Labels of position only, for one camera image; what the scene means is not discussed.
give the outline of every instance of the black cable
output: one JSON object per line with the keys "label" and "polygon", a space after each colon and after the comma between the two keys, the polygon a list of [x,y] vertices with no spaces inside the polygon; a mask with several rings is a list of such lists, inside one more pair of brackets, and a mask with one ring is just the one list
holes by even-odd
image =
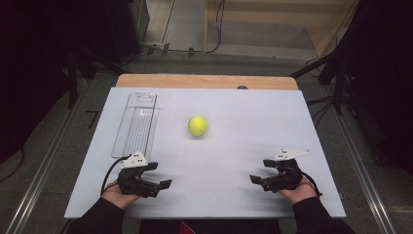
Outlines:
{"label": "black cable", "polygon": [[331,100],[332,98],[334,98],[334,96],[322,97],[322,98],[319,98],[319,99],[307,100],[306,103],[309,106],[309,105],[314,105],[314,104],[317,104],[317,103],[320,103],[320,102],[325,102],[327,100]]}
{"label": "black cable", "polygon": [[[219,15],[219,10],[221,9],[221,6],[222,6],[221,19],[220,19],[220,21],[219,21],[219,26],[218,26],[218,15]],[[218,11],[216,12],[216,16],[215,16],[216,30],[218,31],[218,41],[217,41],[217,43],[216,43],[215,48],[213,48],[211,51],[208,51],[207,53],[213,53],[213,52],[215,52],[215,51],[221,46],[222,20],[224,19],[224,10],[225,10],[225,0],[222,0],[222,1],[219,3]]]}
{"label": "black cable", "polygon": [[104,190],[105,190],[104,186],[106,185],[106,181],[107,181],[107,179],[109,178],[109,175],[110,175],[110,173],[112,172],[113,168],[114,168],[119,162],[121,162],[122,160],[127,160],[128,158],[129,158],[129,156],[128,156],[128,157],[119,158],[118,160],[116,160],[116,161],[112,164],[112,166],[110,166],[109,171],[107,171],[106,176],[104,177],[104,180],[103,180],[103,183],[102,183],[102,187],[101,187],[101,189],[100,189],[100,196],[103,194],[103,192],[104,192]]}
{"label": "black cable", "polygon": [[160,48],[154,48],[154,47],[145,47],[146,49],[149,50],[154,50],[154,51],[163,51],[163,52],[180,52],[180,53],[201,53],[201,54],[209,54],[215,52],[220,46],[221,46],[221,38],[222,38],[222,21],[224,19],[224,10],[225,10],[225,0],[221,0],[218,6],[218,10],[216,11],[215,15],[215,24],[216,24],[216,30],[218,32],[218,41],[215,45],[215,48],[213,48],[210,51],[182,51],[182,50],[164,50]]}
{"label": "black cable", "polygon": [[327,103],[327,104],[326,104],[322,109],[320,109],[316,114],[312,115],[312,116],[311,116],[312,119],[314,120],[314,119],[316,118],[316,116],[318,116],[324,109],[328,108],[331,103],[332,103],[332,102]]}
{"label": "black cable", "polygon": [[333,102],[331,102],[330,104],[328,104],[328,107],[326,107],[324,109],[324,112],[322,112],[322,114],[320,115],[319,119],[317,120],[316,124],[315,124],[315,128],[317,128],[317,125],[319,124],[319,121],[321,120],[322,116],[324,116],[324,114],[327,112],[327,110],[333,105]]}
{"label": "black cable", "polygon": [[[140,55],[143,55],[143,54],[145,54],[145,53],[147,53],[149,50],[142,50],[139,54],[137,54],[137,55],[134,55],[134,56],[132,56],[132,57],[129,57],[128,58],[128,61],[127,62],[125,62],[123,65],[121,65],[121,67],[125,67],[126,65],[128,65],[129,63],[131,63],[131,61],[133,61],[134,59],[136,59],[137,57],[139,57]],[[95,68],[96,69],[96,71],[103,71],[103,70],[109,70],[109,68],[107,68],[107,67],[97,67],[97,68]]]}
{"label": "black cable", "polygon": [[308,174],[306,174],[306,173],[304,173],[304,172],[301,172],[301,174],[303,174],[303,175],[306,177],[306,179],[309,180],[310,183],[313,184],[314,189],[316,190],[317,196],[318,196],[318,197],[322,196],[322,193],[319,192],[319,188],[317,187],[316,182],[315,182]]}
{"label": "black cable", "polygon": [[13,175],[20,169],[21,165],[22,165],[23,162],[24,162],[24,155],[25,155],[23,148],[21,148],[20,151],[21,151],[21,157],[20,157],[20,161],[19,161],[18,166],[17,166],[10,174],[8,174],[8,175],[0,178],[0,182],[3,182],[3,181],[5,181],[6,179],[10,178],[11,176],[13,176]]}
{"label": "black cable", "polygon": [[[306,61],[306,63],[304,64],[304,67],[306,67],[306,66],[308,65],[308,63],[309,63],[310,61],[312,61],[312,60],[317,60],[317,61],[319,61],[319,58],[311,58],[310,60]],[[319,78],[318,75],[313,75],[313,74],[310,73],[310,72],[308,72],[307,74],[309,74],[309,75],[312,76],[312,77]]]}
{"label": "black cable", "polygon": [[115,186],[116,184],[118,184],[118,183],[117,183],[117,182],[114,182],[114,183],[110,184],[109,186],[105,187],[105,189],[103,190],[103,192],[106,192],[107,189]]}

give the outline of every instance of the clear plastic box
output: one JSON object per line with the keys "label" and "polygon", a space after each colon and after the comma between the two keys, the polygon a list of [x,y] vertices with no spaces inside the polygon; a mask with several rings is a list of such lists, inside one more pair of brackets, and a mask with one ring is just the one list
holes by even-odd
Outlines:
{"label": "clear plastic box", "polygon": [[156,100],[156,94],[130,94],[112,157],[130,156],[140,151],[149,161],[159,113]]}

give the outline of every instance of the tennis ball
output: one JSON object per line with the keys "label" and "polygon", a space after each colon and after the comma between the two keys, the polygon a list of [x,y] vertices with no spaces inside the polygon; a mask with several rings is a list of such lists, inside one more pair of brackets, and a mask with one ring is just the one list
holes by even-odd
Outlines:
{"label": "tennis ball", "polygon": [[203,116],[194,116],[188,122],[189,132],[195,136],[200,136],[207,131],[207,120]]}

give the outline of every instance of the white tabletop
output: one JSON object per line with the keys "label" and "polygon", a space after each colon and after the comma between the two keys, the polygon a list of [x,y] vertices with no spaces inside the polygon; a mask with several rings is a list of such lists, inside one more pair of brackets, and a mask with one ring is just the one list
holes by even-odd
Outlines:
{"label": "white tabletop", "polygon": [[[172,179],[157,198],[139,199],[127,216],[139,218],[269,218],[293,216],[280,194],[264,192],[249,175],[275,176],[265,168],[282,148],[309,149],[297,158],[323,193],[332,216],[345,216],[307,105],[300,91],[112,88],[79,174],[65,217],[82,216],[99,197],[116,134],[130,93],[158,95],[159,116],[150,155],[156,171],[143,178]],[[202,115],[208,130],[193,137],[191,116]],[[115,180],[120,169],[112,172]]]}

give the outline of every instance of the human hand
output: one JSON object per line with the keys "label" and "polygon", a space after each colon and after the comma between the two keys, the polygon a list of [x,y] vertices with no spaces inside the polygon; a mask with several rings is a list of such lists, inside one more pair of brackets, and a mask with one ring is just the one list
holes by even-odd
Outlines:
{"label": "human hand", "polygon": [[130,203],[140,198],[139,195],[124,195],[116,181],[106,186],[101,197],[122,210],[125,210]]}
{"label": "human hand", "polygon": [[307,198],[317,197],[314,186],[304,176],[294,190],[283,189],[280,190],[279,193],[292,204],[296,204]]}

